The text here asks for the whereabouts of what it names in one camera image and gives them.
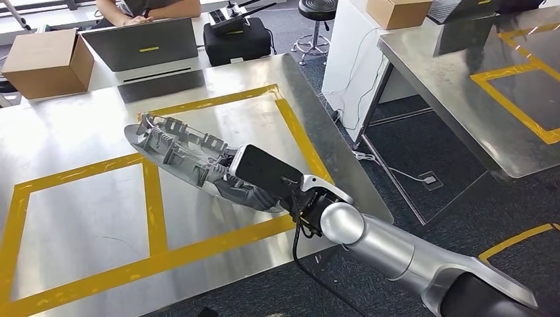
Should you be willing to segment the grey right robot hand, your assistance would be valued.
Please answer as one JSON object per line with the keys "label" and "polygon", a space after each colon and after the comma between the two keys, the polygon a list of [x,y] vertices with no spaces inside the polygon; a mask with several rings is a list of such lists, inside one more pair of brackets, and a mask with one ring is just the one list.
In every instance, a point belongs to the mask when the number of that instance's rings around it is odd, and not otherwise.
{"label": "grey right robot hand", "polygon": [[280,213],[283,210],[278,197],[232,175],[218,178],[212,184],[223,198],[236,204],[267,213]]}

